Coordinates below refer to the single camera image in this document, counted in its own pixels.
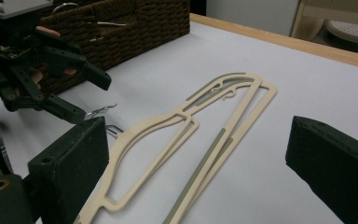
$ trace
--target wicker basket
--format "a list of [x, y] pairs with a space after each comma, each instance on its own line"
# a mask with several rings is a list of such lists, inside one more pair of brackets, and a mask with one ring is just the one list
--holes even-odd
[[[88, 61], [103, 70], [189, 33], [189, 0], [75, 0], [79, 7], [62, 7], [51, 15], [64, 2], [55, 0], [42, 9], [41, 25], [78, 44]], [[126, 25], [103, 26], [98, 21]], [[49, 94], [83, 81], [75, 74], [59, 80], [46, 77], [40, 84]]]

